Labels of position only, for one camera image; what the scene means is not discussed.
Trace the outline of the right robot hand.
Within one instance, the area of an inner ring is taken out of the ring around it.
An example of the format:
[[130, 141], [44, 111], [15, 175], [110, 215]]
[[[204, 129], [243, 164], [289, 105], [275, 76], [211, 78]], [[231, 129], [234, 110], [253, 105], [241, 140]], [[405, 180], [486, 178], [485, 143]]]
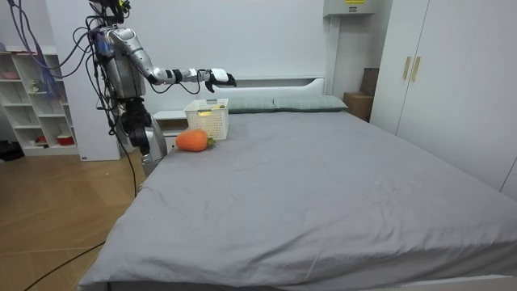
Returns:
[[237, 82], [232, 74], [223, 69], [210, 69], [204, 73], [206, 88], [214, 93], [214, 86], [236, 86]]

